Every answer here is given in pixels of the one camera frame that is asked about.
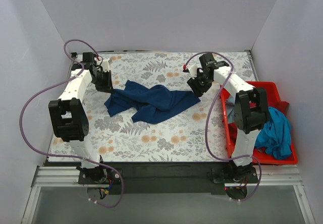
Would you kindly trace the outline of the navy blue t shirt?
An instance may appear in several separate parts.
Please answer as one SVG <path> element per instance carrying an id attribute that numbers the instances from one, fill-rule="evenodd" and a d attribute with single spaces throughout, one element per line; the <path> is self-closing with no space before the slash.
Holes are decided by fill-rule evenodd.
<path id="1" fill-rule="evenodd" d="M 115 89 L 104 103 L 110 117 L 134 108 L 132 121 L 158 124 L 198 104 L 200 99 L 192 91 L 169 90 L 163 85 L 147 88 L 128 80 L 125 89 Z"/>

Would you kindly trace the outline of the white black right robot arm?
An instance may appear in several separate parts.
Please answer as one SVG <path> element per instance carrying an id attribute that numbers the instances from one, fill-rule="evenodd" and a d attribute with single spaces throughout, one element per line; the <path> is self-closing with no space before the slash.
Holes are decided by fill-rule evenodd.
<path id="1" fill-rule="evenodd" d="M 215 52 L 210 51 L 197 53 L 200 66 L 186 62 L 183 72 L 191 75 L 187 83 L 197 97 L 203 96 L 213 82 L 233 97 L 237 138 L 231 157 L 225 160 L 228 166 L 223 174 L 233 182 L 240 182 L 252 173 L 256 139 L 270 118 L 267 93 L 264 88 L 254 87 L 235 74 L 234 65 L 227 57 L 218 62 L 214 55 Z"/>

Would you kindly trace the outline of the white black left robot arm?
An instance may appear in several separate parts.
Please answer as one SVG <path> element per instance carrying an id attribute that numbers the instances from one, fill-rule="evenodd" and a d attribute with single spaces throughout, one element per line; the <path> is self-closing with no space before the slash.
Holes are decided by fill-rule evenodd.
<path id="1" fill-rule="evenodd" d="M 89 84 L 95 85 L 99 92 L 112 93 L 111 59 L 103 59 L 93 52 L 84 52 L 83 61 L 73 63 L 70 77 L 63 93 L 57 100 L 48 104 L 54 135 L 66 142 L 81 157 L 81 166 L 77 167 L 81 177 L 94 183 L 102 184 L 107 180 L 107 170 L 87 159 L 103 162 L 102 157 L 94 150 L 87 135 L 89 120 L 82 101 Z"/>

